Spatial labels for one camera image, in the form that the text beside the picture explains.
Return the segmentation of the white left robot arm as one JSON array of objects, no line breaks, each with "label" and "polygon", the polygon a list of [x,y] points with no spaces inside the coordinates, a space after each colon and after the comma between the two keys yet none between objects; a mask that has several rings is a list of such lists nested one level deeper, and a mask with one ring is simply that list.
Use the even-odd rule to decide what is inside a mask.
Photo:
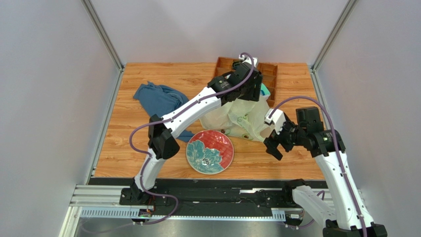
[{"label": "white left robot arm", "polygon": [[153,194],[156,178],[164,163],[179,150],[176,139],[193,122],[205,114],[237,99],[258,101],[262,75],[257,68],[257,58],[248,56],[235,71],[214,77],[206,87],[186,104],[164,116],[153,115],[148,128],[147,155],[140,172],[129,188],[121,191],[121,205],[146,205]]}]

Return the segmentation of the pale yellow plastic bag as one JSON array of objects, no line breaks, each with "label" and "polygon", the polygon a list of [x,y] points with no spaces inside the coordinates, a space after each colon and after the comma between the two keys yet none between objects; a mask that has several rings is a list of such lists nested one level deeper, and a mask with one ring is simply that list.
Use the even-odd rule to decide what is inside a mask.
[{"label": "pale yellow plastic bag", "polygon": [[264,96],[260,96],[257,102],[236,99],[205,114],[200,118],[200,123],[205,130],[216,130],[227,136],[263,142],[273,130],[272,125],[264,123],[268,110]]}]

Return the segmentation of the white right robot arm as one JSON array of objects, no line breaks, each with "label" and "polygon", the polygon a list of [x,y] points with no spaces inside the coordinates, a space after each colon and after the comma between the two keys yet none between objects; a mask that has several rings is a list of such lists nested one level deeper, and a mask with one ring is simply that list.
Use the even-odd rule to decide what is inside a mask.
[{"label": "white right robot arm", "polygon": [[375,223],[358,193],[347,162],[345,146],[340,134],[326,130],[316,107],[296,110],[297,123],[279,109],[269,109],[264,123],[273,128],[265,138],[266,152],[277,160],[295,146],[306,148],[321,169],[333,207],[314,194],[302,179],[289,181],[285,186],[288,201],[301,206],[323,229],[325,237],[385,237],[384,225]]}]

